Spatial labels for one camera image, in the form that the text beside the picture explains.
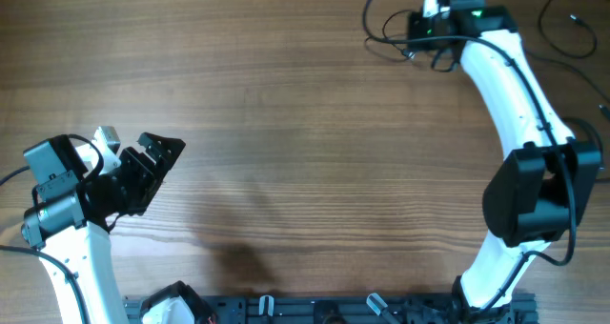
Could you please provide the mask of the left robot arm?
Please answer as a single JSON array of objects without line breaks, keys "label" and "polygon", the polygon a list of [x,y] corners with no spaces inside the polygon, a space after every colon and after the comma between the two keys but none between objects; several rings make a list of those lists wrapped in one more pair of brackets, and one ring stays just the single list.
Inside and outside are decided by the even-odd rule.
[{"label": "left robot arm", "polygon": [[112,126],[80,146],[76,139],[61,134],[25,150],[37,202],[21,232],[51,280],[63,322],[125,323],[107,219],[143,214],[186,144],[144,132],[137,149],[121,148]]}]

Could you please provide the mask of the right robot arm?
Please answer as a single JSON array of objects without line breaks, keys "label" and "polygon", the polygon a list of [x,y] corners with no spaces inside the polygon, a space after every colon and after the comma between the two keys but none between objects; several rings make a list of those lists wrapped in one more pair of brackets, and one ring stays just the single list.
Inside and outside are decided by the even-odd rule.
[{"label": "right robot arm", "polygon": [[596,181],[601,154],[578,141],[532,73],[518,27],[503,6],[485,0],[423,0],[409,17],[411,51],[449,51],[472,79],[495,124],[503,162],[486,187],[488,233],[457,279],[459,318],[490,322],[511,310],[512,292],[535,258],[563,236],[567,264]]}]

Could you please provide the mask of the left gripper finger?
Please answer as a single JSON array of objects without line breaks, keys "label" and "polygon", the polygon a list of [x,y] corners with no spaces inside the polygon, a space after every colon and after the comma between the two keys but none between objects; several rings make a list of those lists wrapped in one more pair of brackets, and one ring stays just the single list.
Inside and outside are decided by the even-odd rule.
[{"label": "left gripper finger", "polygon": [[160,178],[163,179],[173,168],[180,154],[186,147],[186,143],[178,138],[162,137],[159,141],[161,145],[161,159],[159,161]]},{"label": "left gripper finger", "polygon": [[140,134],[137,142],[145,149],[145,153],[155,164],[162,163],[168,165],[170,163],[172,154],[165,146],[164,137],[149,132],[143,132]]}]

